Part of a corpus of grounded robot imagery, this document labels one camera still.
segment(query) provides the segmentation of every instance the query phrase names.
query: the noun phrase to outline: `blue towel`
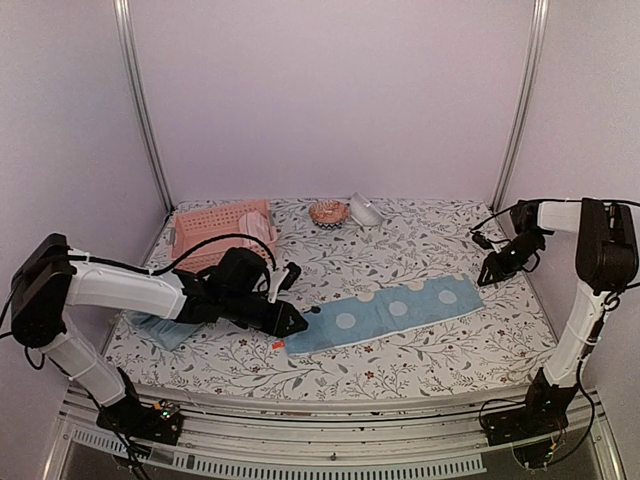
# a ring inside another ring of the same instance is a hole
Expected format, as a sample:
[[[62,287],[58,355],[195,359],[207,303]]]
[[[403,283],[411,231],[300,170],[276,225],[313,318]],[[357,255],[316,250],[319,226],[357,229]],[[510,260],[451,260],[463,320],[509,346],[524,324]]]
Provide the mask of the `blue towel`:
[[[148,313],[128,311],[129,323],[144,330],[166,350],[173,350],[198,330],[202,324],[176,323]]]
[[[285,345],[290,355],[305,355],[451,320],[483,307],[466,276],[425,280],[313,307],[303,315],[309,328],[287,338]]]

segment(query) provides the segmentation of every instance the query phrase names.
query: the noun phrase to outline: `patterned bowl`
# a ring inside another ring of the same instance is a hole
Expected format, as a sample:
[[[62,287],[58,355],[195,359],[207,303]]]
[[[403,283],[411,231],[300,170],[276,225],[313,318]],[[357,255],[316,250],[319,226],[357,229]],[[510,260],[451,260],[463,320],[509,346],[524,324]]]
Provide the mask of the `patterned bowl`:
[[[349,216],[349,208],[337,200],[321,200],[309,208],[313,223],[326,230],[341,228]]]

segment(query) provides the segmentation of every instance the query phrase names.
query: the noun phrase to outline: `white polka dot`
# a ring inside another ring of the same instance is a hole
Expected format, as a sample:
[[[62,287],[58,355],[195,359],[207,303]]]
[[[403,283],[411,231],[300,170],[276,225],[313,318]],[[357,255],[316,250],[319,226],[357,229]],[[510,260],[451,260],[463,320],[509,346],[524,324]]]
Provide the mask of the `white polka dot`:
[[[417,282],[408,283],[407,288],[413,292],[419,292],[424,288],[424,282],[417,281]]]
[[[365,293],[359,293],[357,298],[361,302],[370,302],[371,300],[373,300],[375,298],[375,296],[376,296],[376,294],[373,293],[373,292],[365,292]]]
[[[394,317],[401,317],[402,315],[407,313],[408,310],[409,307],[407,307],[407,305],[403,302],[391,302],[389,304],[389,313]]]
[[[336,317],[336,325],[343,330],[348,330],[356,324],[356,317],[350,313],[341,313]]]
[[[456,303],[458,297],[456,294],[450,290],[443,290],[438,294],[438,298],[442,303],[446,303],[447,305],[451,305],[452,303]]]

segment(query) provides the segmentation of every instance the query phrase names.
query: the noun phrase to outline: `floral tablecloth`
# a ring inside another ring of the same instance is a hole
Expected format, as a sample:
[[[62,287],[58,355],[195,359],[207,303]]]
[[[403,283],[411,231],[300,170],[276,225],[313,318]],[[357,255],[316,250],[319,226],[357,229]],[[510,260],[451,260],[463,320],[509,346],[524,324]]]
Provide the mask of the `floral tablecloth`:
[[[468,236],[489,215],[479,202],[379,199],[381,226],[347,223],[337,231],[314,226],[312,202],[271,202],[278,261],[303,270],[282,296],[299,309],[421,278],[475,279],[486,255]],[[224,203],[186,202],[177,211]],[[169,261],[172,226],[153,251],[153,267]],[[495,222],[487,231],[502,235]],[[139,383],[271,399],[389,399],[523,383],[555,346],[540,306],[521,274],[479,292],[486,308],[466,317],[307,357],[289,357],[276,339],[226,320],[202,326],[169,352],[121,315],[106,356]]]

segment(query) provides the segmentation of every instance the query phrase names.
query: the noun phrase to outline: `wall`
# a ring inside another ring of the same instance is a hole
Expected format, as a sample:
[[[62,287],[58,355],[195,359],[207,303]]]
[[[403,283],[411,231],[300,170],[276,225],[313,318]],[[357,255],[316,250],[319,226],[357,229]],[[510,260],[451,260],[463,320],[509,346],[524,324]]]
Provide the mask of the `wall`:
[[[490,200],[531,0],[141,0],[131,12],[177,201]]]
[[[640,200],[640,3],[552,2],[535,93],[506,205],[518,198]],[[640,228],[640,212],[635,212]],[[575,237],[556,234],[532,275],[556,331],[575,293]],[[640,292],[624,295],[588,370],[628,478],[640,478]]]
[[[138,262],[163,214],[112,2],[3,2],[0,62],[0,297],[50,232]],[[104,339],[106,313],[82,313],[81,329]],[[0,344],[0,372],[0,478],[34,480],[66,382],[50,367],[31,370],[12,339]]]

